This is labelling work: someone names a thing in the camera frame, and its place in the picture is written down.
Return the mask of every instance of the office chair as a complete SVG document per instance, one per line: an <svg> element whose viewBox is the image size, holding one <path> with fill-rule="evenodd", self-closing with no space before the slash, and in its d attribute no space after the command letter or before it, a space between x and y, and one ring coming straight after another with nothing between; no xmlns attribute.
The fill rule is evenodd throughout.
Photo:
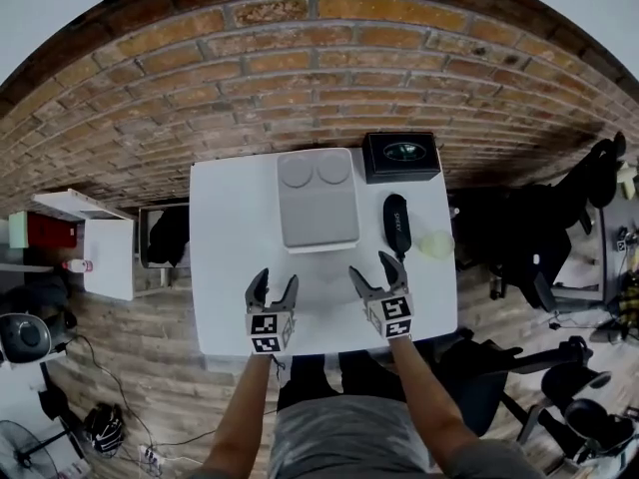
<svg viewBox="0 0 639 479"><path fill-rule="evenodd" d="M505 297L507 286L516 285L533 307L554 310L551 286L571 251L567 229L581 222L591 233L586 203L597 209L610 204L617 189L617 161L625 149L621 133L614 142L599 141L554 187L458 193L451 201L460 209L453 232L466 244L471 261L458 262L457 268L487 263L501 283L491 292L493 299Z"/></svg>
<svg viewBox="0 0 639 479"><path fill-rule="evenodd" d="M415 345L477 436L487 432L499 403L503 403L522 424L519 444L541 425L565 458L577 464L618 456L635 437L631 417L608 414L596 402L580 398L586 387L601 388L611 379L610 373L587 367L593 352L582 337L573 336L556 349L517 358L521 348L501 349L491 340L479 344L472 336L472 331L462 329ZM447 350L437 358L437 349L442 346ZM545 369L541 390L546 398L528 410L504 392L510 372L531 374ZM548 411L551 406L559 409L563 422Z"/></svg>

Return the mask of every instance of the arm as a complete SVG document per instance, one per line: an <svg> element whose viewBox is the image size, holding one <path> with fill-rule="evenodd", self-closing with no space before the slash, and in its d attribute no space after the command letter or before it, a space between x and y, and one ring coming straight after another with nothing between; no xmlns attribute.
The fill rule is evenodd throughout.
<svg viewBox="0 0 639 479"><path fill-rule="evenodd" d="M410 418L424 445L440 467L477 436L463 423L459 408L435 378L408 337L390 340Z"/></svg>
<svg viewBox="0 0 639 479"><path fill-rule="evenodd" d="M262 441L270 370L269 355L249 358L201 470L225 472L233 479L251 475Z"/></svg>

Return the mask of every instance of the wooden floor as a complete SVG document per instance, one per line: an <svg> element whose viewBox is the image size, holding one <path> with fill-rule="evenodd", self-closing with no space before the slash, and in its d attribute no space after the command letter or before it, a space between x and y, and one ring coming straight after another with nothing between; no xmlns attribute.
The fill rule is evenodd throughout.
<svg viewBox="0 0 639 479"><path fill-rule="evenodd" d="M569 335L587 336L589 330L548 329L548 314L530 308L521 295L512 289L505 300L492 301L488 297L485 273L474 269L458 277L459 322L476 332L476 339L491 338L502 347L521 346L526 352L555 347ZM96 358L123 383L127 399L134 411L144 420L153 434L154 442L182 442L218 425L229 398L233 394L237 375L220 367L206 369L205 358L198 348L194 311L188 292L160 294L118 302L98 296L77 293L72 298L78 317L79 331L93 343ZM605 319L602 314L590 313L575 321L579 324ZM613 371L613 381L600 392L609 410L619 411L628 404L639 405L639 348L629 344L600 344L593 346L595 357L591 365L599 370ZM72 409L84 417L96 403L122 404L116 382L97 369L91 352L81 340L69 345L69 356L49 362L53 379L67 393ZM210 360L209 368L216 361ZM540 397L541 374L528 376L511 374L507 391L523 406ZM278 383L270 385L267 411L275 408ZM127 441L125 449L138 459L138 447L148 443L149 437L140 422L126 417ZM275 416L265 417L263 447L254 476L264 477ZM513 439L520 426L505 410L500 410L489 436ZM207 455L212 436L188 445L161 446L159 452L170 459L187 457L202 461ZM543 467L558 455L556 445L543 430L537 429L525 446L532 462ZM136 463L123 459L104 460L88 456L93 467L92 477L136 478L144 472ZM180 477L196 466L177 459L167 461L163 477Z"/></svg>

